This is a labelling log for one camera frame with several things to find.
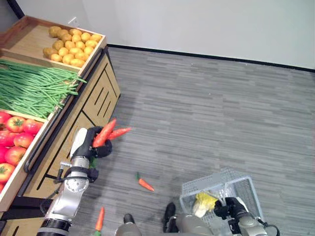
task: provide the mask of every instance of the yellow object in basket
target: yellow object in basket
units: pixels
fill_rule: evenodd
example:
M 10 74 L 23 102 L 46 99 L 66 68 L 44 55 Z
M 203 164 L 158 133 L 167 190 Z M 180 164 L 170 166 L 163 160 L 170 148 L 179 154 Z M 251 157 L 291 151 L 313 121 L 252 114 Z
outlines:
M 102 36 L 100 36 L 99 34 L 93 34 L 90 37 L 90 40 L 95 40 L 96 42 L 99 42 L 102 39 Z
M 62 30 L 58 31 L 58 33 L 57 33 L 58 39 L 61 39 L 62 36 L 65 34 L 69 34 L 69 32 L 66 29 L 62 29 Z
M 89 55 L 86 55 L 85 53 L 77 53 L 74 57 L 86 61 L 89 58 Z
M 76 43 L 76 42 L 79 42 L 79 41 L 81 41 L 81 36 L 78 35 L 78 34 L 74 34 L 72 36 L 72 42 Z
M 62 56 L 60 56 L 58 54 L 51 54 L 50 59 L 55 60 L 55 61 L 59 61 L 59 62 L 61 62 L 63 60 Z
M 94 48 L 92 47 L 86 47 L 84 49 L 84 53 L 87 54 L 87 55 L 91 55 L 91 53 L 93 52 Z
M 76 55 L 77 53 L 82 53 L 83 51 L 81 48 L 71 48 L 69 52 L 73 55 Z
M 70 64 L 77 67 L 82 67 L 84 65 L 85 61 L 80 59 L 72 59 Z
M 54 48 L 43 48 L 43 54 L 45 57 L 50 58 L 51 54 L 57 54 L 58 51 Z
M 70 29 L 69 30 L 69 33 L 73 36 L 74 34 L 77 34 L 77 35 L 79 35 L 79 36 L 81 36 L 82 35 L 82 32 L 80 31 L 80 30 L 78 30 L 78 29 Z
M 74 59 L 73 54 L 67 54 L 63 57 L 63 63 L 70 65 L 71 60 Z
M 206 193 L 196 194 L 196 201 L 192 208 L 193 214 L 200 218 L 203 217 L 207 211 L 211 211 L 215 208 L 216 201 L 216 198 Z
M 72 41 L 67 41 L 64 43 L 64 47 L 66 47 L 70 50 L 71 48 L 75 48 L 75 43 Z
M 51 26 L 49 27 L 49 35 L 53 38 L 57 37 L 57 33 L 61 30 L 61 28 L 59 26 Z
M 89 33 L 87 33 L 87 32 L 83 33 L 81 35 L 82 42 L 85 43 L 86 41 L 88 41 L 90 39 L 90 37 L 91 37 L 91 35 Z
M 95 40 L 88 40 L 86 41 L 85 46 L 95 48 L 97 46 L 97 42 Z
M 68 50 L 68 48 L 60 48 L 58 51 L 58 54 L 63 57 L 65 55 L 69 54 L 69 50 Z
M 57 40 L 53 44 L 53 48 L 56 49 L 57 51 L 62 47 L 64 47 L 64 42 L 62 42 L 61 40 Z
M 79 42 L 75 43 L 75 47 L 81 48 L 82 50 L 84 50 L 85 49 L 85 44 L 84 44 L 84 42 L 79 41 Z

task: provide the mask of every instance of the yellow potato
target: yellow potato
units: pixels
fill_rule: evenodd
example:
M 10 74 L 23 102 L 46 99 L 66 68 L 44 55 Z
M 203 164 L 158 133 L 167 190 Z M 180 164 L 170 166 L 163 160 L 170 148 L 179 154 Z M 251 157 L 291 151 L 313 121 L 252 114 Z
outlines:
M 74 34 L 77 34 L 79 36 L 81 36 L 82 32 L 78 29 L 71 29 L 69 30 L 69 33 L 73 36 Z
M 91 53 L 93 52 L 94 48 L 92 47 L 86 47 L 84 49 L 84 53 L 87 54 L 87 55 L 91 55 Z
M 74 59 L 74 55 L 73 54 L 64 55 L 63 63 L 70 65 L 70 62 L 71 62 L 72 59 Z
M 86 41 L 85 46 L 95 48 L 97 46 L 97 42 L 95 40 L 88 40 Z
M 58 54 L 51 54 L 50 59 L 55 60 L 55 61 L 59 61 L 59 62 L 61 62 L 63 60 L 62 56 L 60 56 Z
M 84 65 L 84 61 L 80 59 L 72 59 L 70 64 L 77 67 L 82 67 Z
M 61 37 L 61 40 L 65 43 L 67 41 L 71 41 L 72 39 L 72 36 L 70 34 L 64 34 L 62 37 Z
M 79 35 L 77 35 L 77 34 L 74 34 L 72 36 L 72 42 L 76 43 L 76 42 L 79 42 L 79 41 L 81 41 L 81 37 Z
M 85 49 L 85 44 L 84 44 L 84 42 L 79 41 L 79 42 L 75 43 L 75 47 L 76 48 L 81 48 L 82 50 L 84 50 Z
M 69 52 L 73 55 L 76 55 L 77 53 L 82 53 L 83 51 L 81 48 L 71 48 Z
M 57 37 L 57 33 L 61 30 L 59 26 L 51 26 L 48 30 L 49 35 L 53 38 Z
M 99 42 L 102 39 L 102 36 L 98 35 L 98 34 L 93 34 L 90 37 L 90 40 L 95 40 L 96 42 Z
M 57 54 L 58 51 L 53 48 L 43 48 L 43 54 L 45 57 L 50 58 L 51 54 Z
M 91 37 L 91 35 L 89 34 L 89 33 L 83 33 L 82 35 L 81 35 L 81 39 L 82 39 L 82 41 L 85 43 L 86 41 L 88 41 L 89 39 L 90 39 L 90 37 Z
M 64 46 L 70 50 L 71 48 L 75 48 L 75 43 L 71 41 L 67 41 L 64 43 Z
M 65 55 L 69 54 L 69 50 L 68 50 L 68 48 L 60 48 L 58 51 L 58 54 L 63 57 Z
M 86 61 L 89 58 L 89 55 L 87 55 L 85 53 L 77 53 L 74 57 L 77 59 Z
M 58 31 L 57 33 L 58 39 L 61 39 L 64 34 L 69 34 L 69 32 L 66 29 Z
M 57 51 L 59 51 L 59 49 L 62 48 L 62 47 L 64 47 L 64 43 L 61 40 L 57 40 L 53 44 L 53 48 L 56 49 Z

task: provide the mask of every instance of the carrot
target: carrot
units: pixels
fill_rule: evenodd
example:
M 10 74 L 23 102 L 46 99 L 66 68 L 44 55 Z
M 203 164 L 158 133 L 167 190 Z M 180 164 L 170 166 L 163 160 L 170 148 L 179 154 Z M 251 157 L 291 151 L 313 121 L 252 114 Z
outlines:
M 114 130 L 109 136 L 108 136 L 108 139 L 109 140 L 113 140 L 125 133 L 128 133 L 129 131 L 131 130 L 131 128 L 124 128 L 124 129 L 116 129 Z
M 95 137 L 93 141 L 94 148 L 100 147 L 105 143 L 105 141 L 108 139 L 108 136 L 113 131 L 115 124 L 116 124 L 116 119 L 113 119 L 111 122 L 109 122 L 107 125 L 104 126 L 104 128 Z
M 104 220 L 104 215 L 105 215 L 105 209 L 104 207 L 102 207 L 100 209 L 99 215 L 98 215 L 98 219 L 95 225 L 95 230 L 97 231 L 101 231 L 103 228 L 103 220 Z
M 148 189 L 148 190 L 154 192 L 154 188 L 153 188 L 151 185 L 149 185 L 144 179 L 142 179 L 142 178 L 140 177 L 140 173 L 139 173 L 139 172 L 137 172 L 136 177 L 137 177 L 137 179 L 138 179 L 138 183 L 139 183 L 142 187 L 144 187 L 144 188 L 146 188 L 146 189 Z

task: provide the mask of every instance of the wire basket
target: wire basket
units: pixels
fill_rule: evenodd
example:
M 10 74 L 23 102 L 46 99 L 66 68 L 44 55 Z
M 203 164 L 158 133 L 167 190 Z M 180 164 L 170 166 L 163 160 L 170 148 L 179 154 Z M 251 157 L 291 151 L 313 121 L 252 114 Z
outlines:
M 218 197 L 240 197 L 250 213 L 263 220 L 258 197 L 252 183 L 252 178 L 243 173 L 224 168 L 221 173 L 196 179 L 182 186 L 180 203 L 184 213 L 192 214 L 196 194 L 210 191 Z M 217 217 L 213 211 L 207 212 L 202 220 L 211 228 L 215 236 L 232 235 L 227 220 Z

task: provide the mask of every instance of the tomato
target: tomato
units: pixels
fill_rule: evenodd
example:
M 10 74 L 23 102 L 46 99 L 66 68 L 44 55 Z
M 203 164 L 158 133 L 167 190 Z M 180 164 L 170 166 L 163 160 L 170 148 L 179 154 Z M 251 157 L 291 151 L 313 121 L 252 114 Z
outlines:
M 6 147 L 0 146 L 0 163 L 4 163 L 5 162 L 5 154 L 9 149 L 7 149 Z
M 33 141 L 33 139 L 34 137 L 32 134 L 21 133 L 15 136 L 13 142 L 14 142 L 14 145 L 17 147 L 28 148 L 31 142 Z
M 42 127 L 43 123 L 35 121 L 33 119 L 27 119 L 23 124 L 23 130 L 29 134 L 37 134 Z
M 0 125 L 1 124 L 5 124 L 6 121 L 8 119 L 10 119 L 12 116 L 8 113 L 5 113 L 5 112 L 0 112 Z
M 5 154 L 5 160 L 7 163 L 17 166 L 26 152 L 24 147 L 12 147 Z
M 13 140 L 17 134 L 7 130 L 0 131 L 0 145 L 5 147 L 14 146 Z
M 9 163 L 0 164 L 0 183 L 6 183 L 12 175 L 15 167 Z

